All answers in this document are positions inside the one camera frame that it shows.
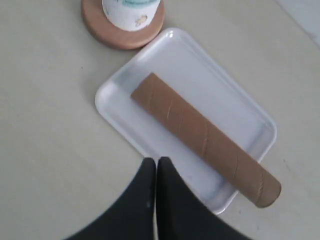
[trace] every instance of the white cup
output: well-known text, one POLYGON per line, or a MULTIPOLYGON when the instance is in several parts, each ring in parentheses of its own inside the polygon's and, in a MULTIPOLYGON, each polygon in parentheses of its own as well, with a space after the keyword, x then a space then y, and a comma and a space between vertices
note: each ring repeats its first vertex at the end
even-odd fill
POLYGON ((160 0, 102 0, 104 14, 116 27, 138 31, 154 19, 160 0))

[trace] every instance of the round coaster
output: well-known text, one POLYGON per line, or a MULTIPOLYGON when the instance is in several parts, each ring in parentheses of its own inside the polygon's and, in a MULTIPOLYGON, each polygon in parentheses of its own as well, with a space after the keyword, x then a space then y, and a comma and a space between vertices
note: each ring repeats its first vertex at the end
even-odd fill
POLYGON ((82 0, 81 11, 85 25, 96 39, 122 50, 137 49, 149 43, 158 35, 165 20, 163 0, 152 22, 138 31, 124 31, 114 26, 105 16, 102 0, 82 0))

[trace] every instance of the tray rim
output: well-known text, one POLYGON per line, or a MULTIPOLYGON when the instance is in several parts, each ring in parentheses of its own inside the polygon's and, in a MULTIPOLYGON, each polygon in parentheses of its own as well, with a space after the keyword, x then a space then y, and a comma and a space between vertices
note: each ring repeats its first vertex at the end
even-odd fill
MULTIPOLYGON (((184 38, 186 38, 189 43, 192 43, 193 47, 197 48, 198 51, 200 51, 200 54, 203 55, 203 57, 205 58, 206 61, 215 61, 215 59, 213 57, 211 57, 204 49, 201 45, 199 45, 196 40, 194 40, 186 31, 177 28, 177 27, 169 27, 164 29, 163 31, 160 32, 160 34, 154 39, 152 40, 148 45, 146 45, 144 48, 142 48, 135 56, 133 56, 133 58, 131 58, 127 63, 125 63, 122 67, 120 67, 114 74, 112 74, 107 80, 106 82, 104 82, 99 89, 97 90, 96 94, 95 94, 95 106, 96 109, 98 111, 98 113, 119 133, 121 134, 126 141, 132 145, 141 155, 143 156, 148 156, 149 154, 143 149, 143 147, 141 147, 137 141, 135 140, 134 137, 132 137, 131 135, 127 135, 126 131, 121 127, 121 125, 113 120, 112 116, 110 116, 109 114, 107 114, 102 107, 102 103, 103 103, 103 98, 102 98, 102 93, 105 90, 105 88, 107 88, 110 84, 113 84, 112 79, 116 79, 118 77, 118 75, 120 75, 120 73, 122 71, 125 71, 126 69, 130 68, 132 63, 134 63, 136 60, 138 60, 141 56, 143 56, 144 54, 148 53, 149 50, 151 50, 151 48, 153 48, 158 41, 160 41, 162 38, 166 37, 168 34, 175 32, 178 33, 180 35, 183 35, 184 38)), ((271 147, 274 145, 274 143, 277 140, 277 136, 278 136, 278 128, 276 125, 276 122, 274 121, 274 119, 258 104, 258 102, 256 102, 239 84, 238 82, 231 78, 228 74, 228 72, 226 72, 226 70, 224 70, 218 63, 216 63, 216 65, 214 66, 216 70, 219 71, 220 74, 223 74, 225 77, 225 81, 227 81, 228 84, 232 84, 232 86, 237 90, 237 92, 242 95, 242 97, 244 99, 246 99, 247 101, 250 101, 250 103, 252 104, 253 107, 255 107, 262 115, 265 119, 268 120, 268 122, 270 123, 270 127, 273 130, 273 136, 272 136, 272 140, 270 141, 270 143, 268 144, 268 146, 265 148, 265 150, 263 151, 263 153, 261 154, 261 156, 256 159, 258 163, 260 163, 262 161, 262 159, 266 156, 266 154, 269 152, 269 150, 271 149, 271 147)), ((217 208, 215 210, 211 211, 217 215, 223 213, 228 206, 231 204, 231 202, 234 200, 234 198, 236 197, 236 195, 238 194, 238 190, 234 189, 234 193, 227 199, 227 201, 225 202, 225 204, 223 204, 222 207, 217 208)))

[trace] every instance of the white tray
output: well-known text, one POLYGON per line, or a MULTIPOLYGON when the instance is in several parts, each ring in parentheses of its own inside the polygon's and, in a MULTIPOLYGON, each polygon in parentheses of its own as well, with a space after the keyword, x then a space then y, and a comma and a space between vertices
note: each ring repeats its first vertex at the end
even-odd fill
POLYGON ((184 31, 164 30, 97 91, 98 112, 143 156, 169 156, 196 196, 215 214, 237 191, 131 100, 151 72, 257 161, 276 140, 271 117, 184 31))

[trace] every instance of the table surface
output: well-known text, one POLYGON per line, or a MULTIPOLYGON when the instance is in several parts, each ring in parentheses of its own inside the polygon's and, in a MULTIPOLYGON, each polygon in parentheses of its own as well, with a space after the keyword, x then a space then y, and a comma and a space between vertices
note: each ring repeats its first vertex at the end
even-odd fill
MULTIPOLYGON (((83 25, 81 0, 0 0, 0 239, 57 240, 126 188, 142 156, 94 105, 136 51, 110 49, 83 25)), ((238 194, 221 215, 257 239, 320 234, 320 50, 273 0, 167 0, 179 27, 275 119, 262 161, 282 183, 257 209, 238 194)))

